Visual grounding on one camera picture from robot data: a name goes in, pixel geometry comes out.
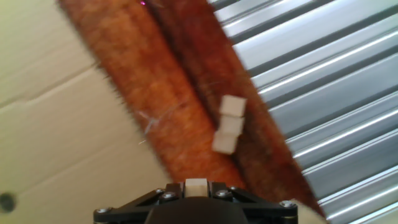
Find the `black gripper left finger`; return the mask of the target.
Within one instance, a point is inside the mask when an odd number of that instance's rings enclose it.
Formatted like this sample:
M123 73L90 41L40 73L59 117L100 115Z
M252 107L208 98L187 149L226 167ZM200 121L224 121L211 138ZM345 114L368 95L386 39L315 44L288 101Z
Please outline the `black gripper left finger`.
M183 184L167 184L121 207L104 207L93 212L93 223L145 223L150 211L158 205L183 198Z

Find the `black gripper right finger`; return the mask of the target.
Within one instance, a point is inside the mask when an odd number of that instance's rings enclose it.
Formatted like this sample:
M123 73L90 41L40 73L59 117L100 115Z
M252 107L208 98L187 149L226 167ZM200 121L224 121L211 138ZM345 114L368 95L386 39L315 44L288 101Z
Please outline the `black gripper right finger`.
M298 224L298 206L284 200L268 202L239 187L227 187L222 182L209 183L209 196L237 205L244 213L248 223Z

